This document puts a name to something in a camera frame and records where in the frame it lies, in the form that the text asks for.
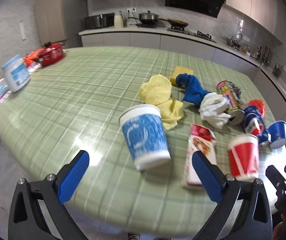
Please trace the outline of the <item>person's right hand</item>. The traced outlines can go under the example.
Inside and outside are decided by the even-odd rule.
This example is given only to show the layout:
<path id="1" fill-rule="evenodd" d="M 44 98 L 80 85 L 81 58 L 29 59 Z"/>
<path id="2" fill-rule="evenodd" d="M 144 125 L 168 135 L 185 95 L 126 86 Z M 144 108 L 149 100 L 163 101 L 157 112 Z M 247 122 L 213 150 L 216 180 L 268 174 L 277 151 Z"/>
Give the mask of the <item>person's right hand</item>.
<path id="1" fill-rule="evenodd" d="M 281 214 L 282 221 L 278 223 L 272 232 L 272 240 L 286 239 L 286 217 Z"/>

